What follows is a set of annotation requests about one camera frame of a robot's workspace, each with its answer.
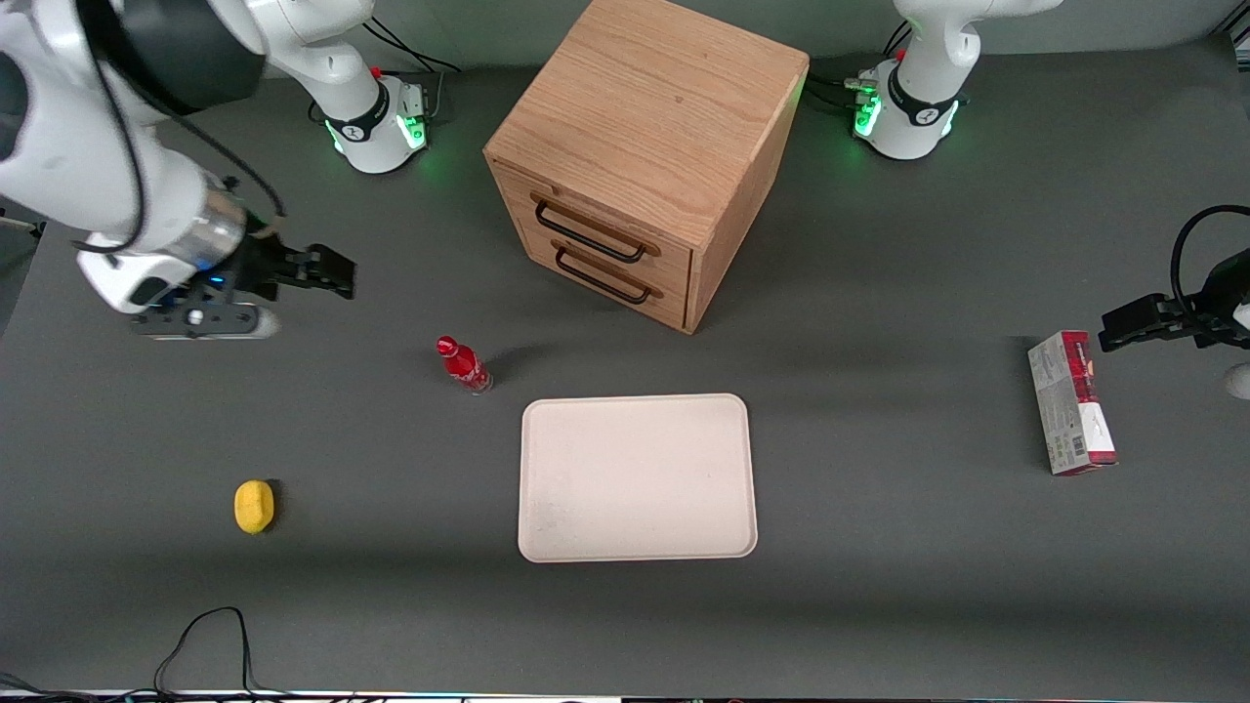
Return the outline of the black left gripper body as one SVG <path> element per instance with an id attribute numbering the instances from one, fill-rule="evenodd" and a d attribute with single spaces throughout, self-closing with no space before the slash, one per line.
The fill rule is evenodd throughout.
<path id="1" fill-rule="evenodd" d="M 1182 251 L 1175 250 L 1169 263 L 1169 283 L 1179 308 L 1180 338 L 1192 338 L 1198 348 L 1249 346 L 1248 296 L 1249 250 L 1224 259 L 1206 276 L 1201 289 L 1182 291 Z"/>

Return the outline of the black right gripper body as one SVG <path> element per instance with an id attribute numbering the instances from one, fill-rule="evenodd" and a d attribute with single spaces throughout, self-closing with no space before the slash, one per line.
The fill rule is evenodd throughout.
<path id="1" fill-rule="evenodd" d="M 242 236 L 228 258 L 228 289 L 276 301 L 281 286 L 312 286 L 308 251 L 286 246 L 278 234 Z"/>

